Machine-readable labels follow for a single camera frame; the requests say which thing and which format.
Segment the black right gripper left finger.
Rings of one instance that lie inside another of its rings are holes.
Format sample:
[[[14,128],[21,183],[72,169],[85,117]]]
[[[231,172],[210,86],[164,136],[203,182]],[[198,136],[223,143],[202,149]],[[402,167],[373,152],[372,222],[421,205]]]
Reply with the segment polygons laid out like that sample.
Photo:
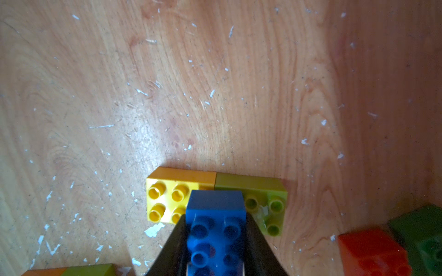
[[[145,276],[186,276],[188,229],[182,215]]]

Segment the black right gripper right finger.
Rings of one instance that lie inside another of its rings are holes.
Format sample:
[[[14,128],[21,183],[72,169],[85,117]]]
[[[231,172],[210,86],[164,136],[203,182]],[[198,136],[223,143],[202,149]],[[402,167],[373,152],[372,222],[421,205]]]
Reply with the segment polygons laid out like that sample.
[[[246,276],[288,276],[249,213],[246,214],[244,266]]]

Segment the blue lego brick back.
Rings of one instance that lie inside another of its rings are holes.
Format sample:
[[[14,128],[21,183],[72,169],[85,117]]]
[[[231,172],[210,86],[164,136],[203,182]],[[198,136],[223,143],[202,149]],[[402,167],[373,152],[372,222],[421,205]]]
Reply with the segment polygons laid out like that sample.
[[[241,276],[246,209],[242,192],[194,190],[186,207],[189,276]]]

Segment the lime green lego brick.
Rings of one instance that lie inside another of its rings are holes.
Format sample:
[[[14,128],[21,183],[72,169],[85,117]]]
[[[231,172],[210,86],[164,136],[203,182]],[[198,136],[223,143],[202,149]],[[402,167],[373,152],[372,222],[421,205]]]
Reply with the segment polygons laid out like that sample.
[[[280,179],[219,172],[215,189],[241,191],[246,211],[261,232],[272,237],[282,234],[288,192]]]

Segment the small lime lego brick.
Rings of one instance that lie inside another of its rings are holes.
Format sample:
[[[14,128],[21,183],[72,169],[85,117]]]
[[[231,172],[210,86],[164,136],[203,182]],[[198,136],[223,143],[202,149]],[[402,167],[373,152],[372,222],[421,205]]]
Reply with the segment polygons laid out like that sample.
[[[67,268],[61,276],[116,276],[113,264],[96,264]]]

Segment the yellow lego brick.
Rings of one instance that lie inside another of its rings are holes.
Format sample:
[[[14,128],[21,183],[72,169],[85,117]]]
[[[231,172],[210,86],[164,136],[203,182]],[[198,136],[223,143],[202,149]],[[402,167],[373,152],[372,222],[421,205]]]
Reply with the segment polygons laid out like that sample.
[[[185,215],[191,192],[214,190],[216,172],[158,167],[146,178],[147,218],[177,224]]]

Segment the orange lego brick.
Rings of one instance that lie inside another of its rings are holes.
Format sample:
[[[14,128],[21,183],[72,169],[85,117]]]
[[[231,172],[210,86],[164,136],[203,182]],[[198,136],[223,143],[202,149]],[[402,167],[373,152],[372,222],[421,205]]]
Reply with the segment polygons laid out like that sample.
[[[27,270],[22,276],[61,276],[67,270],[66,267],[55,269]]]

